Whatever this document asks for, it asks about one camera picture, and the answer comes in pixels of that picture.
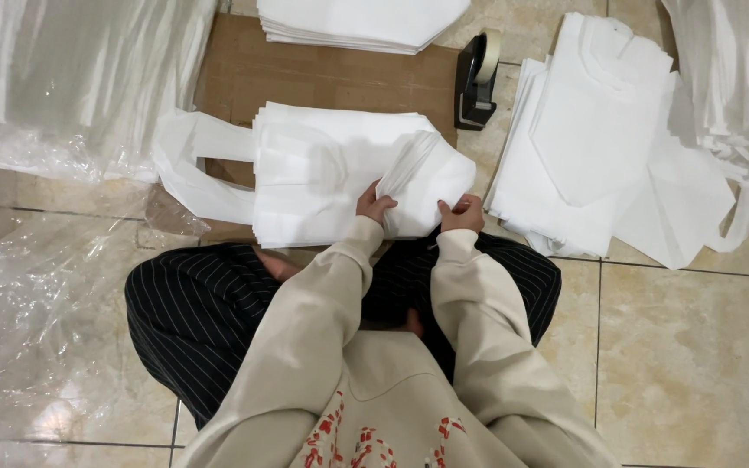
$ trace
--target sweatshirt sleeve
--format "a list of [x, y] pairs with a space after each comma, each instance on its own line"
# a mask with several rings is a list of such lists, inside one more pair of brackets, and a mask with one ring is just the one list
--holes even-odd
[[[377, 221], [356, 217], [346, 240], [280, 287], [221, 408], [187, 446], [179, 466], [218, 466], [233, 457], [250, 466], [279, 465], [276, 455], [265, 460], [267, 451], [259, 450], [265, 445], [257, 441], [259, 427], [273, 439], [277, 455], [301, 448], [337, 388], [343, 346], [357, 332], [361, 299], [371, 284], [369, 258], [383, 235]], [[274, 435], [282, 433], [290, 440]], [[251, 455], [260, 452], [262, 460]]]
[[455, 350], [463, 404], [528, 466], [619, 466], [576, 399], [531, 344], [509, 273], [466, 229], [438, 236], [435, 320]]

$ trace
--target tile floor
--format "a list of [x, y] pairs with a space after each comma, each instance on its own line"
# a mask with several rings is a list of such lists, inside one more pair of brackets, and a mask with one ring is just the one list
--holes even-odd
[[[254, 2], [224, 8], [255, 15]], [[459, 136], [459, 150], [479, 165], [474, 193], [484, 196], [505, 143], [518, 64], [542, 59], [562, 14], [573, 10], [611, 14], [674, 51], [666, 14], [653, 0], [473, 0], [439, 42], [461, 47], [482, 26], [504, 30], [499, 111], [484, 132]], [[88, 189], [0, 171], [0, 239], [26, 241], [26, 232], [53, 227], [56, 243], [42, 248], [75, 260], [60, 268], [84, 273], [73, 289], [85, 288], [91, 300], [75, 301], [75, 292], [63, 299], [69, 313], [48, 329], [66, 346], [42, 349], [33, 361], [59, 375], [33, 394], [36, 405], [9, 413], [13, 420], [0, 431], [12, 442], [0, 444], [0, 456], [31, 466], [167, 468], [192, 439], [186, 409], [149, 378], [130, 347], [120, 288], [140, 260], [196, 240], [148, 230], [140, 194], [121, 182]], [[509, 235], [488, 221], [487, 231]], [[81, 241], [108, 231], [116, 243], [98, 243], [102, 252]], [[540, 349], [619, 460], [749, 466], [749, 238], [731, 254], [705, 249], [683, 271], [661, 268], [617, 240], [605, 258], [555, 261], [563, 293]], [[89, 284], [94, 277], [105, 284]]]

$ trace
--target beige sweatshirt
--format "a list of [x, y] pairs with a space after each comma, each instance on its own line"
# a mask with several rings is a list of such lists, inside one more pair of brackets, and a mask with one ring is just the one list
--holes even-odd
[[438, 236], [435, 318], [451, 386], [412, 333], [358, 331], [380, 225], [351, 235], [276, 293], [233, 387], [177, 466], [619, 466], [531, 345], [522, 296], [464, 229]]

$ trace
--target tape dispenser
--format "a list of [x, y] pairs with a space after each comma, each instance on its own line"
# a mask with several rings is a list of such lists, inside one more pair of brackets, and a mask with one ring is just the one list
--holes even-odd
[[482, 29], [459, 54], [455, 72], [455, 127], [481, 130], [496, 111], [493, 86], [502, 33]]

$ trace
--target person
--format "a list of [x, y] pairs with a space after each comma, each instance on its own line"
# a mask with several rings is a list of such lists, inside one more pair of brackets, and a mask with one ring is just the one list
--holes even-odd
[[[141, 362], [200, 429], [177, 465], [619, 466], [534, 347], [558, 269], [482, 233], [469, 195], [440, 201], [435, 237], [396, 242], [373, 269], [396, 206], [375, 186], [348, 238], [304, 269], [227, 243], [130, 273]], [[364, 315], [404, 332], [359, 330]]]

